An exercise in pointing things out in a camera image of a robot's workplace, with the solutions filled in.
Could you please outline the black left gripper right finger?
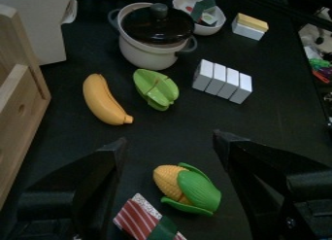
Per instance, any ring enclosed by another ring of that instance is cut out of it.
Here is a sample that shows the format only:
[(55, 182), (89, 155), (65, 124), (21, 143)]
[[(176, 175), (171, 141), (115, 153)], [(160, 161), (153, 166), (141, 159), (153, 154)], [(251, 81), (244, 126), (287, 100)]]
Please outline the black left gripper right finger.
[(253, 240), (332, 240), (332, 168), (220, 130), (213, 150)]

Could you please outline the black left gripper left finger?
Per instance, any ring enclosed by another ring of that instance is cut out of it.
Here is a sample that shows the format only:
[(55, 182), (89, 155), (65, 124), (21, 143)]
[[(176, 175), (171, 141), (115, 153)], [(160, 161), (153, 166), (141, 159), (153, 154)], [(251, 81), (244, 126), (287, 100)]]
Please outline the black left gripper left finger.
[(120, 138), (35, 182), (0, 240), (107, 240), (125, 151)]

